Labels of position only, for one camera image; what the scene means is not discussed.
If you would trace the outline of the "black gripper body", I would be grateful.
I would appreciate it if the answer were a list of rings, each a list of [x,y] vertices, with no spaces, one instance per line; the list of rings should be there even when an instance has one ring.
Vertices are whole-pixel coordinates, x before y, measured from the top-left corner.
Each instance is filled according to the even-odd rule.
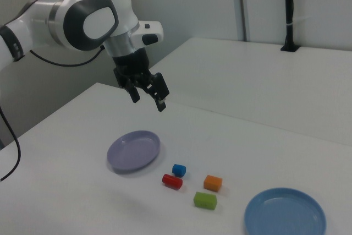
[[[140,88],[149,86],[151,73],[149,71],[149,59],[144,48],[126,55],[113,57],[115,63],[114,74],[120,88],[128,86],[130,81]]]

